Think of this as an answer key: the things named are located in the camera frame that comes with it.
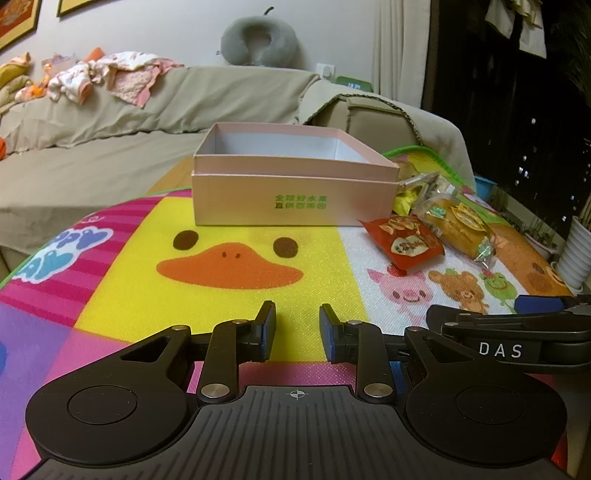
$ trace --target wall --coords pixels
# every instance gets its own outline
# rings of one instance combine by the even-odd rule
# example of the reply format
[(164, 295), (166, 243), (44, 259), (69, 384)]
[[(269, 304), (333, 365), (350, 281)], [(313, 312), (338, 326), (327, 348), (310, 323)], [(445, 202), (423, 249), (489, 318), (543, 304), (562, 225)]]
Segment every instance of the wall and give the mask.
[(270, 15), (291, 24), (300, 41), (295, 67), (329, 63), (337, 75), (371, 80), (370, 0), (103, 0), (62, 19), (56, 17), (58, 1), (43, 0), (37, 32), (3, 51), (0, 62), (25, 51), (37, 63), (54, 52), (84, 58), (100, 46), (106, 53), (156, 53), (188, 66), (223, 65), (216, 52), (224, 29), (273, 5)]

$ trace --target wall outlet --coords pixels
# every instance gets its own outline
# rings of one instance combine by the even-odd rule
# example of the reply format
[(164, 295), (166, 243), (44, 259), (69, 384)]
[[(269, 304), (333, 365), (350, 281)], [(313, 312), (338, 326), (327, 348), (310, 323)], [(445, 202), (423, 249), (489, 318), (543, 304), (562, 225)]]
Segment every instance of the wall outlet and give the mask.
[(334, 65), (327, 65), (326, 63), (317, 63), (316, 64), (316, 73), (320, 75), (321, 78), (326, 80), (330, 80), (333, 82), (335, 80), (335, 66)]

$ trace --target crosshair mark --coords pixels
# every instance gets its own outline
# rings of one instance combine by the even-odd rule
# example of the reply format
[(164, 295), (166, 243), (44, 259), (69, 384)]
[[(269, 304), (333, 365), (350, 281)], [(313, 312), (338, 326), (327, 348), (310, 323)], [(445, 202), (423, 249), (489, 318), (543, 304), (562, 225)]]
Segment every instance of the crosshair mark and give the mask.
[(304, 398), (305, 395), (310, 395), (310, 394), (302, 392), (302, 390), (294, 390), (292, 392), (286, 393), (286, 395), (289, 395), (290, 397), (293, 397), (296, 400), (299, 400), (301, 398)]

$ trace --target metal screw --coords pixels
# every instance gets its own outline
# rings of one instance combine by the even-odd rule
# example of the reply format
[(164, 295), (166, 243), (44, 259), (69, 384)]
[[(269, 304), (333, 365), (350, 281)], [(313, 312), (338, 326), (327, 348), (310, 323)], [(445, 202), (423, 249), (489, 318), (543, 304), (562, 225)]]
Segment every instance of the metal screw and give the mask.
[(390, 385), (386, 385), (385, 383), (370, 383), (369, 385), (365, 385), (363, 391), (370, 397), (384, 398), (392, 394), (394, 390), (392, 390)]
[(230, 393), (230, 388), (221, 383), (210, 383), (201, 389), (201, 395), (207, 398), (222, 398)]

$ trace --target hanging clothes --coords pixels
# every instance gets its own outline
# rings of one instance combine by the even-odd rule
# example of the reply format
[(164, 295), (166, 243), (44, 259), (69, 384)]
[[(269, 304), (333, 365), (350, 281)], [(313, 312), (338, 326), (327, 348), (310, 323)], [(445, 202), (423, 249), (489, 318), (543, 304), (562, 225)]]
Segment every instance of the hanging clothes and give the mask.
[(486, 21), (506, 38), (511, 36), (515, 13), (523, 17), (519, 49), (546, 58), (544, 22), (538, 0), (491, 0)]

